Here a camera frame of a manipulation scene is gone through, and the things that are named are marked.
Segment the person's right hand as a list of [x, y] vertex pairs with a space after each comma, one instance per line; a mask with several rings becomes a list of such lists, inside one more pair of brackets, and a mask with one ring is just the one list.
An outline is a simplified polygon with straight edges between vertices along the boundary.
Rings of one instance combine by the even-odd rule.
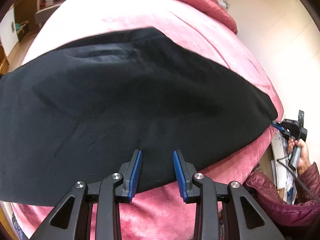
[[297, 165], [297, 173], [299, 176], [301, 176], [311, 166], [311, 163], [309, 160], [308, 146], [306, 142], [303, 141], [302, 139], [298, 141], [290, 138], [288, 140], [287, 152], [291, 153], [293, 151], [294, 146], [299, 146], [301, 148], [300, 159]]

